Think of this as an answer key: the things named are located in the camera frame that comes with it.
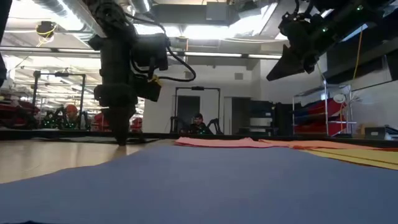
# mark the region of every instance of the person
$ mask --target person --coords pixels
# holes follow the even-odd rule
[[[197,113],[193,117],[193,124],[190,125],[189,134],[213,134],[209,128],[207,128],[206,124],[203,122],[203,115]]]
[[[67,105],[67,107],[65,108],[65,111],[67,112],[67,121],[70,124],[77,125],[78,119],[79,119],[79,116],[77,114],[78,113],[77,107],[75,105]],[[86,123],[85,123],[84,117],[82,116],[81,121],[80,121],[80,127],[82,129],[85,129],[85,125],[86,125]]]

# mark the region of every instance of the blue table surface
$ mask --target blue table surface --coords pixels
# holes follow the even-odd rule
[[[397,223],[398,172],[286,148],[155,147],[0,184],[0,223]]]

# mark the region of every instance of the yellow cloth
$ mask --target yellow cloth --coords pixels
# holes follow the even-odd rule
[[[398,152],[368,149],[306,149],[316,156],[398,170]]]

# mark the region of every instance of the metal rack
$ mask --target metal rack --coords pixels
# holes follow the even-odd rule
[[[328,101],[327,99],[329,99],[331,96],[331,93],[334,93],[334,91],[339,91],[343,88],[349,87],[349,93],[347,95],[345,95],[346,97],[346,103],[349,109],[349,113],[347,113],[346,115],[346,121],[329,121],[329,114],[328,114]],[[310,114],[310,115],[306,115],[306,116],[300,116],[302,117],[317,117],[317,116],[325,116],[325,124],[326,124],[326,132],[325,133],[320,133],[320,134],[326,134],[327,136],[329,136],[329,124],[330,123],[338,123],[338,124],[346,124],[346,133],[348,132],[348,126],[350,126],[350,133],[353,133],[353,125],[356,124],[356,122],[353,121],[353,110],[351,107],[351,100],[352,100],[352,92],[351,92],[351,85],[335,85],[335,84],[327,84],[327,82],[323,82],[322,86],[318,86],[316,88],[312,88],[310,90],[307,90],[305,92],[299,93],[297,95],[293,96],[293,111],[292,111],[292,117],[293,117],[293,134],[295,133],[295,115],[294,112],[296,111],[294,108],[294,104],[295,104],[295,98],[297,97],[305,97],[305,96],[309,96],[312,95],[314,93],[318,93],[318,92],[323,92],[325,94],[325,112],[324,113],[319,113],[319,114]]]

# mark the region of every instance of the wooden floor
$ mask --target wooden floor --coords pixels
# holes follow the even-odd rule
[[[172,141],[126,147],[81,142],[0,141],[0,184],[71,167],[98,165],[159,144],[172,144]]]

